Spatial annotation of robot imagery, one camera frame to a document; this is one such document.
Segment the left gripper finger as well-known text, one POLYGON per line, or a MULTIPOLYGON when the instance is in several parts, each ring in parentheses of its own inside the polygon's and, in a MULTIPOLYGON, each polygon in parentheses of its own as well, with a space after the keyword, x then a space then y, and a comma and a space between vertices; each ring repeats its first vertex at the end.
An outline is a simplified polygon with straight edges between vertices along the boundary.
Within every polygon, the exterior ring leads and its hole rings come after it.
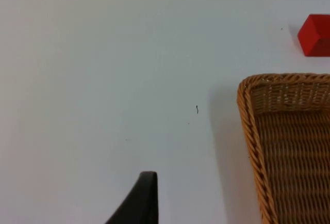
POLYGON ((121 205, 106 221, 111 224, 158 223, 158 177, 143 171, 121 205))

